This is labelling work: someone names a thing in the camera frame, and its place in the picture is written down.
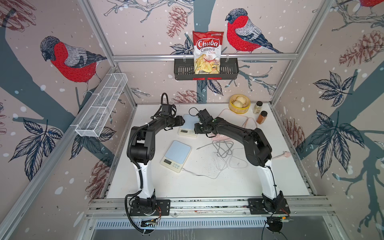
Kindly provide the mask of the pink power strip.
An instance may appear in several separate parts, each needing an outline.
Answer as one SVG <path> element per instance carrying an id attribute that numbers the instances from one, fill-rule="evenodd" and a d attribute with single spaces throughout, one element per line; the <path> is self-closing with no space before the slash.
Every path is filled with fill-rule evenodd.
<path id="1" fill-rule="evenodd" d="M 232 138 L 225 135 L 216 135 L 212 138 L 212 141 L 230 141 Z"/>

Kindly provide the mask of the blue-top kitchen scale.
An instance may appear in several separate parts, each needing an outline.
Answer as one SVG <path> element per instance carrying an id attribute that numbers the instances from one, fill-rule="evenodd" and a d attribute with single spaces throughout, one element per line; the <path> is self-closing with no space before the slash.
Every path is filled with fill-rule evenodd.
<path id="1" fill-rule="evenodd" d="M 173 141 L 160 164 L 175 173 L 180 173 L 192 148 L 179 141 Z"/>
<path id="2" fill-rule="evenodd" d="M 178 134 L 180 136 L 196 138 L 198 135 L 195 133 L 195 124 L 199 123 L 198 117 L 193 117 L 189 114 L 183 116 L 185 123 L 180 126 Z"/>

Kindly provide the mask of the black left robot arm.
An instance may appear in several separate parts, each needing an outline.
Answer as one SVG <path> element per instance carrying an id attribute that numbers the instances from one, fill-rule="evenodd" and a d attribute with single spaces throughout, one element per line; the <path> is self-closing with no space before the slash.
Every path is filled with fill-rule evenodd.
<path id="1" fill-rule="evenodd" d="M 161 95 L 161 105 L 151 121 L 132 127 L 128 139 L 127 157 L 136 168 L 138 191 L 128 194 L 130 212 L 150 216 L 157 211 L 156 191 L 152 181 L 151 160 L 156 151 L 156 134 L 183 126 L 185 120 L 177 115 L 177 107 L 169 103 L 167 93 Z"/>

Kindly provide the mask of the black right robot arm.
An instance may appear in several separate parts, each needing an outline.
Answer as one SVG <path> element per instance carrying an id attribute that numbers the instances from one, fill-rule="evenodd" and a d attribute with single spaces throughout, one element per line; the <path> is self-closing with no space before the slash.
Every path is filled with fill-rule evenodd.
<path id="1" fill-rule="evenodd" d="M 220 117 L 213 118 L 206 109 L 200 110 L 197 117 L 199 122 L 194 127 L 196 134 L 224 135 L 244 146 L 248 162 L 257 168 L 265 211 L 289 215 L 291 211 L 287 200 L 278 189 L 272 170 L 272 147 L 263 131 L 259 128 L 252 130 L 239 127 Z"/>

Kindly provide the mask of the bun in bowl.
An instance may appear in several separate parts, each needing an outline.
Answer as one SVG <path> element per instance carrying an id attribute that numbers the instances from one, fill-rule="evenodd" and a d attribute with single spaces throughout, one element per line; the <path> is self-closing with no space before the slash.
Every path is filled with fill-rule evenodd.
<path id="1" fill-rule="evenodd" d="M 240 101 L 234 101 L 234 102 L 233 102 L 233 105 L 234 105 L 236 108 L 242 108 L 242 107 L 243 107 L 243 104 L 242 104 L 242 102 L 240 102 Z"/>
<path id="2" fill-rule="evenodd" d="M 244 96 L 238 96 L 236 101 L 241 102 L 244 105 L 247 102 L 247 99 Z"/>

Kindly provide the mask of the yellow rimmed wooden bowl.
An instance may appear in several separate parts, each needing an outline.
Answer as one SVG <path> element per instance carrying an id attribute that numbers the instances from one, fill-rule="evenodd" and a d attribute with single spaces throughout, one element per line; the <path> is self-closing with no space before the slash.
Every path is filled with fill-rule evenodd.
<path id="1" fill-rule="evenodd" d="M 250 99 L 241 94 L 232 95 L 229 101 L 229 109 L 236 114 L 247 113 L 250 105 Z"/>

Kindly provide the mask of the light spice jar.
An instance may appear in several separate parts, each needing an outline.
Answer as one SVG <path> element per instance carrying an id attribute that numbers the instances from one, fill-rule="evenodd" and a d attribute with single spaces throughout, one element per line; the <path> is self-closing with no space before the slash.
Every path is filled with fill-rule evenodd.
<path id="1" fill-rule="evenodd" d="M 255 115 L 260 114 L 260 112 L 262 111 L 262 107 L 263 107 L 263 102 L 257 101 L 254 108 L 253 108 L 253 113 Z"/>

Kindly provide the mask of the brown spice jar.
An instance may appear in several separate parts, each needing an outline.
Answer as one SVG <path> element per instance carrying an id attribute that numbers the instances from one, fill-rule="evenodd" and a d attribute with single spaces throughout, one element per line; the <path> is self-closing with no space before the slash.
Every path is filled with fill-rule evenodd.
<path id="1" fill-rule="evenodd" d="M 268 116 L 268 113 L 266 111 L 261 111 L 257 119 L 257 124 L 259 125 L 263 124 L 267 116 Z"/>

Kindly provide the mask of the red cassava chips bag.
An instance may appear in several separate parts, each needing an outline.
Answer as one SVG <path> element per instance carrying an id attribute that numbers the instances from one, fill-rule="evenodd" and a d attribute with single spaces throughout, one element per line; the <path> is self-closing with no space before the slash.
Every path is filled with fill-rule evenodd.
<path id="1" fill-rule="evenodd" d="M 224 32 L 193 32 L 195 74 L 219 74 Z"/>

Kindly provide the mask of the white mesh wall shelf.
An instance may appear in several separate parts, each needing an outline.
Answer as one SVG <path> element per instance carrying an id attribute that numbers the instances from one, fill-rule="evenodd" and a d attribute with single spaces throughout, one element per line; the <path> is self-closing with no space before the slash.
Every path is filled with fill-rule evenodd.
<path id="1" fill-rule="evenodd" d="M 75 131 L 81 137 L 98 138 L 105 127 L 126 84 L 127 77 L 123 73 L 109 75 L 96 99 L 77 125 Z"/>

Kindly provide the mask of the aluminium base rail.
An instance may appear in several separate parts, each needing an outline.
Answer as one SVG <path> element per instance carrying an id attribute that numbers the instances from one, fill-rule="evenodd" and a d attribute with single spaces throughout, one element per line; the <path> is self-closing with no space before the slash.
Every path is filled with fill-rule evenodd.
<path id="1" fill-rule="evenodd" d="M 170 204 L 162 211 L 166 218 L 248 217 L 251 215 L 250 197 L 169 198 Z M 286 196 L 290 217 L 334 216 L 336 212 L 325 196 Z M 126 219 L 124 199 L 96 199 L 92 201 L 86 219 Z"/>

